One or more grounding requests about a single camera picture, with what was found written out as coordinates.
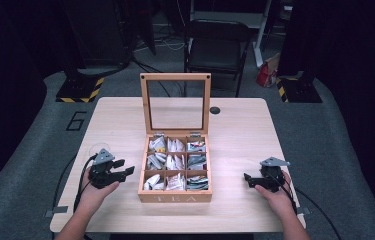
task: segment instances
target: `wooden tea box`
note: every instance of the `wooden tea box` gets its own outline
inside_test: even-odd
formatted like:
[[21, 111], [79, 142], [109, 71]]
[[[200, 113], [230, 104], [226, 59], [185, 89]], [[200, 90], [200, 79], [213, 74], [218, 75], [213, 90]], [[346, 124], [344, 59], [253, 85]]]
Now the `wooden tea box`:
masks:
[[[143, 73], [140, 80], [147, 132], [138, 186], [140, 201], [210, 202], [211, 75]], [[171, 96], [168, 87], [178, 88], [178, 96]], [[184, 97], [185, 89], [189, 97]], [[163, 91], [168, 97], [162, 97]]]

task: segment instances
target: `tea bag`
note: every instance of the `tea bag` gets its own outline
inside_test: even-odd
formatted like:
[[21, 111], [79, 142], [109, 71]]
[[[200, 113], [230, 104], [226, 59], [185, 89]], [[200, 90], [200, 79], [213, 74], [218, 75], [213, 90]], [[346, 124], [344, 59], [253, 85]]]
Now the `tea bag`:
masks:
[[181, 155], [181, 158], [179, 158], [177, 155], [174, 156], [175, 158], [175, 169], [176, 170], [184, 170], [184, 155]]
[[165, 163], [166, 154], [165, 153], [155, 153], [156, 158], [161, 162]]
[[206, 176], [194, 176], [187, 178], [187, 189], [189, 190], [207, 190], [209, 188], [208, 178]]
[[162, 136], [155, 140], [151, 140], [149, 142], [149, 149], [154, 152], [166, 152], [164, 137]]
[[168, 152], [175, 152], [176, 147], [174, 141], [168, 138]]
[[185, 151], [185, 146], [179, 139], [175, 139], [175, 145], [177, 146], [176, 152], [184, 152]]
[[159, 180], [160, 180], [159, 174], [155, 174], [155, 175], [151, 176], [144, 183], [144, 190], [152, 190], [153, 187], [156, 185], [156, 183], [159, 182]]
[[163, 190], [163, 187], [164, 187], [164, 183], [163, 183], [163, 179], [160, 179], [153, 187], [152, 189], [153, 190]]
[[175, 170], [175, 163], [171, 155], [168, 155], [168, 157], [166, 157], [166, 168], [168, 170]]
[[188, 152], [206, 152], [205, 141], [201, 140], [201, 141], [196, 141], [196, 142], [188, 142], [187, 151]]
[[155, 155], [147, 156], [147, 167], [149, 170], [160, 170], [162, 169], [162, 165]]
[[189, 170], [204, 170], [203, 165], [206, 164], [205, 155], [190, 155], [187, 163]]
[[166, 190], [184, 190], [184, 176], [178, 173], [172, 177], [166, 177], [167, 186]]

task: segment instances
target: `forearm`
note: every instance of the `forearm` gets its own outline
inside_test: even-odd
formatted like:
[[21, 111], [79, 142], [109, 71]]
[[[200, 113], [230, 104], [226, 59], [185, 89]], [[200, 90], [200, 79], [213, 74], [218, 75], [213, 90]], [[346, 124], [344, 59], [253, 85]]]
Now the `forearm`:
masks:
[[310, 239], [302, 223], [293, 212], [281, 217], [285, 240], [307, 240]]
[[84, 239], [85, 230], [92, 216], [91, 213], [78, 209], [69, 219], [68, 223], [66, 223], [56, 239]]

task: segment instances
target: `box hinge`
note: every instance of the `box hinge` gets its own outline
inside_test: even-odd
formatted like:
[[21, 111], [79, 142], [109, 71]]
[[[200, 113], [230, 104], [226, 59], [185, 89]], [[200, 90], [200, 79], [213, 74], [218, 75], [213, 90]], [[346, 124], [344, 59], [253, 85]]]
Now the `box hinge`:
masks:
[[200, 132], [191, 132], [190, 137], [201, 137]]
[[163, 132], [156, 132], [153, 134], [154, 137], [165, 137], [165, 133]]

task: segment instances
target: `human hand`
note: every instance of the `human hand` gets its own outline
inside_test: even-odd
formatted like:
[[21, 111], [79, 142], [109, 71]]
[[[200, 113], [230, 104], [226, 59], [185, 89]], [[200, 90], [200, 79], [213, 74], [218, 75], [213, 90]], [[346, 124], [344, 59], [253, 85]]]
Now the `human hand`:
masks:
[[82, 192], [77, 211], [80, 210], [92, 216], [100, 208], [105, 198], [118, 188], [119, 182], [114, 182], [109, 186], [98, 189], [91, 185], [88, 179], [90, 168], [87, 168], [83, 177], [82, 186], [84, 191]]
[[[290, 182], [291, 178], [289, 174], [283, 171], [284, 175], [284, 188], [288, 191], [290, 189]], [[256, 185], [255, 189], [268, 200], [269, 205], [271, 206], [272, 210], [280, 217], [284, 217], [286, 215], [295, 214], [292, 203], [290, 201], [290, 197], [287, 195], [286, 192], [283, 190], [279, 190], [275, 193], [265, 189], [260, 185]]]

